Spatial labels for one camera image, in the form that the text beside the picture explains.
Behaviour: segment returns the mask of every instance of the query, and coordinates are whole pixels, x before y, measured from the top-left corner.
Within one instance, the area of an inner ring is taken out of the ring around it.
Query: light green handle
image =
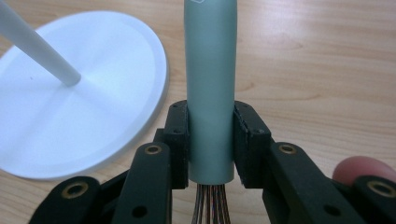
[[[236,0],[185,0],[190,179],[233,180]]]

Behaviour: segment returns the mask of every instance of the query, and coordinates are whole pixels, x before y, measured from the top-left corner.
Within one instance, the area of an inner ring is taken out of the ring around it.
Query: white round base
[[[137,142],[165,98],[168,67],[142,21],[84,12],[37,30],[82,75],[73,87],[16,47],[0,60],[0,169],[34,179],[81,174]]]

